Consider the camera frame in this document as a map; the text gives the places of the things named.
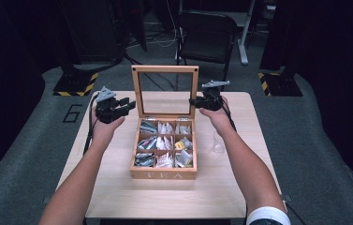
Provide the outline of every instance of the dark curtain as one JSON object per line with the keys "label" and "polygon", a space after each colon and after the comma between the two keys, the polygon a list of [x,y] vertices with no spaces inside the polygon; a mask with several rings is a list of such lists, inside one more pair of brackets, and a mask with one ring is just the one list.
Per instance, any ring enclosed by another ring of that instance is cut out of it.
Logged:
{"label": "dark curtain", "polygon": [[[59,41],[71,39],[55,0],[0,1],[0,160],[40,101],[42,73],[59,67],[51,32]],[[70,43],[65,52],[78,63]]]}
{"label": "dark curtain", "polygon": [[[323,128],[353,171],[353,1],[280,3],[261,68],[288,67],[303,56],[292,66],[313,87]],[[308,48],[297,48],[313,16],[315,32],[301,45]]]}

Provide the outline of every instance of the hand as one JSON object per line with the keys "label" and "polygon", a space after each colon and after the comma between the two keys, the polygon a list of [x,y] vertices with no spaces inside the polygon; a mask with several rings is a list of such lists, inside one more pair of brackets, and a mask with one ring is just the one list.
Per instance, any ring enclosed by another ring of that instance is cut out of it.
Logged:
{"label": "hand", "polygon": [[92,109],[92,126],[94,132],[91,146],[94,145],[103,151],[106,150],[112,140],[115,129],[118,128],[124,120],[125,117],[122,116],[109,124],[100,122],[96,117],[96,107],[94,107]]}
{"label": "hand", "polygon": [[[228,101],[225,97],[222,97],[224,100],[223,106],[227,109],[228,108]],[[209,119],[211,119],[211,123],[216,129],[217,133],[222,136],[225,130],[228,130],[229,128],[232,129],[232,125],[228,119],[228,116],[226,115],[226,112],[221,108],[218,111],[210,111],[206,110],[203,108],[199,109],[199,112],[205,116],[208,116]]]}

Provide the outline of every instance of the forearm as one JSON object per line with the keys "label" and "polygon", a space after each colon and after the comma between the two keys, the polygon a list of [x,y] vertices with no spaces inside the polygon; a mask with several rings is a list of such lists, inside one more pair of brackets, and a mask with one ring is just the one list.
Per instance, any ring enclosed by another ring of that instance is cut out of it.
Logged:
{"label": "forearm", "polygon": [[286,212],[278,188],[266,164],[232,128],[220,134],[228,150],[231,168],[246,203],[248,214],[260,206],[273,206]]}
{"label": "forearm", "polygon": [[91,148],[51,197],[40,224],[81,224],[91,201],[104,151]]}

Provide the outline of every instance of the white sleeve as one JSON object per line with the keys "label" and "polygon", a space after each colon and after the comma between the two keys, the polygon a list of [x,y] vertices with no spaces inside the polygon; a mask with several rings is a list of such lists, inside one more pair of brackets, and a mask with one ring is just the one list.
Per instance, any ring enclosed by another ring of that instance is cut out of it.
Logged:
{"label": "white sleeve", "polygon": [[289,217],[283,211],[269,206],[260,207],[254,210],[246,220],[246,224],[251,224],[251,222],[261,219],[269,218],[275,220],[283,225],[290,225]]}

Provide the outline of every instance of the yellow and black tape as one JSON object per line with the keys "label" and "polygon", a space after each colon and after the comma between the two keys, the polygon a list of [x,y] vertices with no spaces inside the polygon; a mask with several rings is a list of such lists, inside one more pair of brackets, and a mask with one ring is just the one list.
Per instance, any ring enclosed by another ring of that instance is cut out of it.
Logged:
{"label": "yellow and black tape", "polygon": [[91,90],[94,88],[95,81],[98,74],[92,75],[91,79],[80,91],[53,91],[54,96],[72,97],[72,96],[88,96]]}
{"label": "yellow and black tape", "polygon": [[258,78],[260,79],[261,87],[263,88],[264,94],[266,96],[271,96],[272,93],[270,92],[269,85],[267,85],[267,82],[266,82],[266,79],[265,79],[265,75],[266,76],[270,76],[270,75],[279,76],[280,74],[279,73],[259,73],[258,74]]}

